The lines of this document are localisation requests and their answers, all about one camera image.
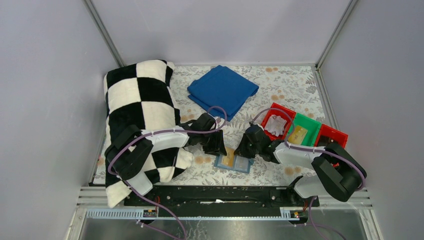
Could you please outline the blue leather card holder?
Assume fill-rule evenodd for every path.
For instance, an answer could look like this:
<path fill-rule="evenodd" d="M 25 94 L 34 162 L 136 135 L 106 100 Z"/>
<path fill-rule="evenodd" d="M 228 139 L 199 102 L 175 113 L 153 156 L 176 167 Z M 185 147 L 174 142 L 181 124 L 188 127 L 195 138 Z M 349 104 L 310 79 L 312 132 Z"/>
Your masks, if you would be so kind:
<path fill-rule="evenodd" d="M 214 166 L 220 169 L 248 174 L 255 160 L 228 153 L 216 157 Z"/>

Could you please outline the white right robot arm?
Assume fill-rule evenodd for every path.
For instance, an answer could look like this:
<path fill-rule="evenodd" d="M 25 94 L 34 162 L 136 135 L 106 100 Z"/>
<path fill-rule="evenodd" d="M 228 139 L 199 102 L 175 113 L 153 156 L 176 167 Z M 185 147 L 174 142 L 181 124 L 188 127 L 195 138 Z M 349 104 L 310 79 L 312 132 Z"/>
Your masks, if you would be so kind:
<path fill-rule="evenodd" d="M 328 194 L 340 202 L 347 202 L 354 192 L 365 187 L 367 173 L 364 168 L 334 142 L 312 147 L 271 140 L 260 125 L 254 124 L 244 132 L 234 155 L 248 159 L 260 156 L 267 162 L 313 170 L 313 176 L 302 176 L 290 184 L 303 199 Z"/>

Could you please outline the orange credit card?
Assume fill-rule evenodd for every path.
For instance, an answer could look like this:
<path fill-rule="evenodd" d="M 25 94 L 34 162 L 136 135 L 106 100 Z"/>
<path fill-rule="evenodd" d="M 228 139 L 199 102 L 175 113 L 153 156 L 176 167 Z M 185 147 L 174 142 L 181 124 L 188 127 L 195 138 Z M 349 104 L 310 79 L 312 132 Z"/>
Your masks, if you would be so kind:
<path fill-rule="evenodd" d="M 235 150 L 230 147 L 226 147 L 225 150 L 226 150 L 226 155 L 222 156 L 221 164 L 225 167 L 232 168 L 234 166 L 234 159 L 235 159 L 234 151 Z"/>

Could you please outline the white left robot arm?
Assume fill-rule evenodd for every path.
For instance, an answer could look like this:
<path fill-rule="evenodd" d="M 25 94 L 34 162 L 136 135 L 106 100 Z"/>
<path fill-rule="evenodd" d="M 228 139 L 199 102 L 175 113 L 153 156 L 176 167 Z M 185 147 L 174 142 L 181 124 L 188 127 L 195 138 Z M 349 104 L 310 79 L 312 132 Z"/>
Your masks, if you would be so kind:
<path fill-rule="evenodd" d="M 107 170 L 133 192 L 144 196 L 153 189 L 152 181 L 143 170 L 149 155 L 195 145 L 201 145 L 205 154 L 227 155 L 223 130 L 208 113 L 173 128 L 156 131 L 130 125 L 106 149 Z"/>

